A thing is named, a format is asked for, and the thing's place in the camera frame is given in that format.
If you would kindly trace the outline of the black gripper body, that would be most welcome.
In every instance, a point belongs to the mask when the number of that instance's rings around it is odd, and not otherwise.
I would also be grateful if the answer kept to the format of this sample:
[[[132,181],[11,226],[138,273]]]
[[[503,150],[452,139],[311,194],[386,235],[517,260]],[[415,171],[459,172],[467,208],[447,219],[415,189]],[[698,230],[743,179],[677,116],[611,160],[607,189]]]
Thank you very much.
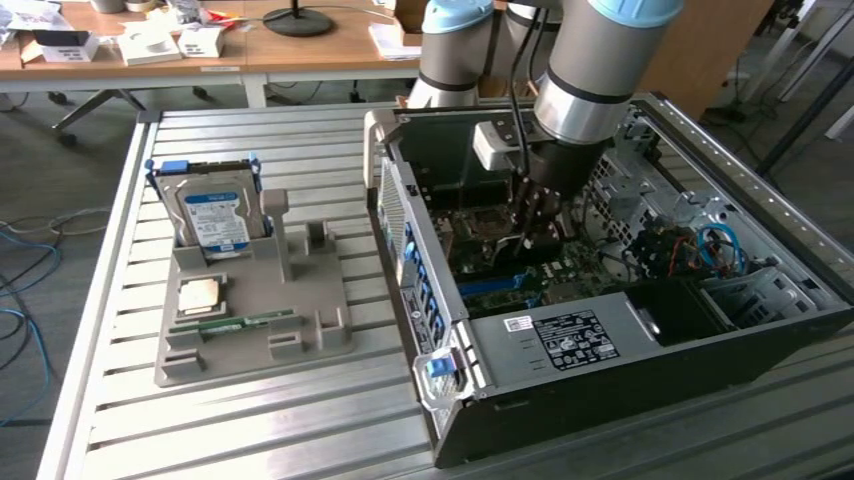
[[[518,195],[533,196],[535,192],[549,191],[559,196],[577,196],[610,145],[610,140],[591,144],[558,140],[529,143]]]

